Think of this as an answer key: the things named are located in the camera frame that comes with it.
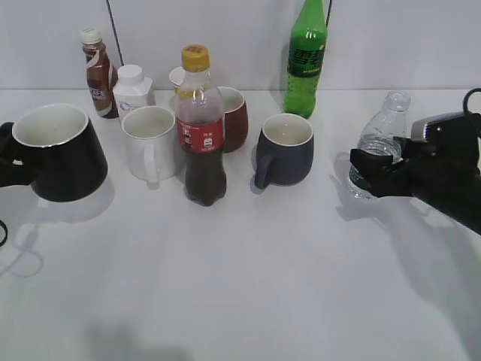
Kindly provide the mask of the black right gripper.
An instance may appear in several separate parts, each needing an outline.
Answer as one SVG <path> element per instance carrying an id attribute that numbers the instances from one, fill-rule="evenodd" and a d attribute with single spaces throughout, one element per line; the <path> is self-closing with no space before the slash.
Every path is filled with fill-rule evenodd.
<path id="1" fill-rule="evenodd" d="M 394 153 L 378 156 L 351 149 L 350 162 L 377 198 L 412 196 L 480 233 L 480 115 L 465 115 L 470 136 L 449 143 L 395 136 Z"/>

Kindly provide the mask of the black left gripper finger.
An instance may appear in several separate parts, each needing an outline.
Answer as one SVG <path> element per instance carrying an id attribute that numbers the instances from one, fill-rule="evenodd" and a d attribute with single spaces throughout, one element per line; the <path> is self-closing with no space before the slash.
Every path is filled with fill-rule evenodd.
<path id="1" fill-rule="evenodd" d="M 13 125 L 11 122 L 1 125 L 1 187 L 29 186 L 40 169 L 39 154 L 14 139 Z"/>

